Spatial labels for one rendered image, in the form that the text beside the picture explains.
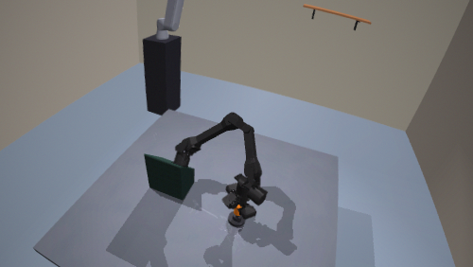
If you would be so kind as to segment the orange knob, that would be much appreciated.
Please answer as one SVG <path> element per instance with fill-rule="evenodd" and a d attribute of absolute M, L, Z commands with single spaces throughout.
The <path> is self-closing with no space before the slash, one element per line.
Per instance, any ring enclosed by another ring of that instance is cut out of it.
<path fill-rule="evenodd" d="M 241 206 L 237 205 L 237 207 L 234 209 L 234 214 L 237 215 L 237 216 L 240 216 L 239 211 L 238 211 L 239 208 L 241 208 Z"/>

